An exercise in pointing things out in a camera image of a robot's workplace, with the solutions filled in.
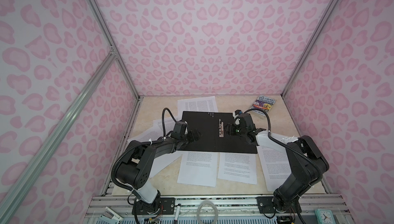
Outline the printed paper sheet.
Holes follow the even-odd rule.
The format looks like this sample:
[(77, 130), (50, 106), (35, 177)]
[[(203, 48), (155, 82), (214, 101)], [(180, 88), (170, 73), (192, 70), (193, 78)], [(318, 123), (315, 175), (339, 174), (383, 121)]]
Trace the printed paper sheet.
[(211, 96), (178, 100), (178, 116), (182, 117), (184, 111), (217, 113), (216, 99)]
[(286, 149), (268, 137), (263, 131), (257, 135), (257, 151), (268, 192), (274, 192), (291, 174)]

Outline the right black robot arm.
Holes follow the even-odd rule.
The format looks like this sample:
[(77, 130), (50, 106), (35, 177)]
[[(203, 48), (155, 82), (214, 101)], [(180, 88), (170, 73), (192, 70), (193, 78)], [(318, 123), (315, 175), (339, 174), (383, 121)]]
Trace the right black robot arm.
[(292, 207), (296, 208), (300, 197), (322, 180), (323, 174), (329, 170), (329, 163), (310, 136), (274, 134), (268, 114), (265, 116), (268, 128), (258, 129), (248, 111), (237, 110), (235, 120), (227, 124), (224, 130), (247, 144), (268, 147), (287, 155), (291, 173), (274, 191), (272, 200), (273, 208), (284, 213)]

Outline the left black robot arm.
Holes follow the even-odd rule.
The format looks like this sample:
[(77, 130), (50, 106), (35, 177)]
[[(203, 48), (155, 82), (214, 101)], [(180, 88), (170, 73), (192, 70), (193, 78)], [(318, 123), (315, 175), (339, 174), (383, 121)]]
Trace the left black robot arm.
[(110, 174), (111, 180), (116, 186), (134, 194), (137, 200), (152, 204), (160, 199), (159, 190), (148, 182), (155, 159), (184, 149), (201, 137), (200, 131), (190, 129), (187, 122), (181, 120), (175, 122), (172, 131), (157, 139), (131, 141), (116, 159)]

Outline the colourful paperback book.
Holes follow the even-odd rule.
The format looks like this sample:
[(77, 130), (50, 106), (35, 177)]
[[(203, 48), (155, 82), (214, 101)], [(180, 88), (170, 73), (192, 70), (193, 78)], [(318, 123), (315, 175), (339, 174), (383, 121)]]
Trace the colourful paperback book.
[(276, 100), (267, 96), (260, 95), (251, 105), (251, 108), (261, 109), (269, 112)]

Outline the coiled clear tube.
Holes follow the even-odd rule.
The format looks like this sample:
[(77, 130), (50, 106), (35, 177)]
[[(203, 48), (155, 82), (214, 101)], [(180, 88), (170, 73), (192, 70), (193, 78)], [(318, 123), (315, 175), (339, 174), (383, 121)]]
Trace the coiled clear tube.
[(204, 200), (197, 208), (196, 218), (198, 224), (204, 224), (202, 221), (202, 214), (212, 213), (213, 220), (210, 224), (217, 224), (219, 219), (219, 211), (217, 206), (210, 200)]

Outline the white marker pen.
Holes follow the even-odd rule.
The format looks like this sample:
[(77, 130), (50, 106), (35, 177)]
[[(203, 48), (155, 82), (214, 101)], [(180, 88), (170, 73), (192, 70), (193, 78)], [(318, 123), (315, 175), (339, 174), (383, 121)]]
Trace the white marker pen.
[(181, 204), (179, 203), (179, 204), (177, 204), (177, 206), (176, 206), (173, 224), (177, 224), (177, 223), (178, 223), (178, 218), (179, 218), (179, 214), (180, 214), (180, 209), (181, 209)]

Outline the white box device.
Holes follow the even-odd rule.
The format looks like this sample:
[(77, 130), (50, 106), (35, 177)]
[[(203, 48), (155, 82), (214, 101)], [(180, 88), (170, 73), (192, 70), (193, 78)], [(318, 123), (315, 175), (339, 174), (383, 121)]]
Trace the white box device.
[(105, 208), (105, 211), (100, 215), (99, 219), (108, 224), (121, 224), (124, 220), (123, 217), (109, 207)]

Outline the teal desk clock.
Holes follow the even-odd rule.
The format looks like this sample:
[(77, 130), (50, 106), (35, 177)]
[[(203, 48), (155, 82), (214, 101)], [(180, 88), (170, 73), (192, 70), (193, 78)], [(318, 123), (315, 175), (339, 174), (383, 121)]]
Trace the teal desk clock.
[(318, 224), (336, 224), (331, 210), (316, 209), (315, 215), (317, 217)]

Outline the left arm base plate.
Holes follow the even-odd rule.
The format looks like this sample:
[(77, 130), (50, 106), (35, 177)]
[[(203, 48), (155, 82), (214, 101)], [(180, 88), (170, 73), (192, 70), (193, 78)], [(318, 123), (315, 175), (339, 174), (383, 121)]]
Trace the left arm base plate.
[(175, 198), (157, 197), (152, 203), (136, 200), (133, 204), (133, 215), (173, 215), (175, 210)]

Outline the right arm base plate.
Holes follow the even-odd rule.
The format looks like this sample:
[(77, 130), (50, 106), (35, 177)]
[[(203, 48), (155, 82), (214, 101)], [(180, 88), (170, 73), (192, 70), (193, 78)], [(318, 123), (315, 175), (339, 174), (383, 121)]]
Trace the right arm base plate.
[(283, 203), (279, 200), (274, 200), (273, 196), (258, 196), (256, 200), (260, 214), (265, 214), (267, 216), (297, 213), (297, 211), (302, 213), (298, 199), (292, 202)]

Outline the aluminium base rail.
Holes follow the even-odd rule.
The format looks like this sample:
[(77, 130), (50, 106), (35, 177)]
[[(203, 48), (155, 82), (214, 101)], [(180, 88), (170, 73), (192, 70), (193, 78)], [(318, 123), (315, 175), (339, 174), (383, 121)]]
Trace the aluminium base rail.
[[(204, 200), (212, 201), (218, 208), (220, 224), (275, 224), (277, 220), (284, 221), (294, 217), (297, 224), (301, 221), (296, 213), (275, 214), (273, 219), (260, 214), (256, 198), (262, 195), (196, 195), (196, 196), (174, 196), (175, 204), (181, 204), (178, 218), (179, 224), (196, 224), (196, 212), (200, 203)], [(132, 214), (132, 197), (127, 196), (105, 196), (94, 197), (83, 218), (84, 224), (102, 224), (99, 219), (106, 207), (111, 208), (124, 218), (124, 224), (135, 222)], [(355, 221), (344, 199), (338, 194), (305, 194), (299, 199), (302, 209), (302, 217), (308, 224), (316, 224), (316, 209), (331, 210), (336, 223), (353, 224)], [(205, 224), (211, 223), (213, 214), (202, 214)]]

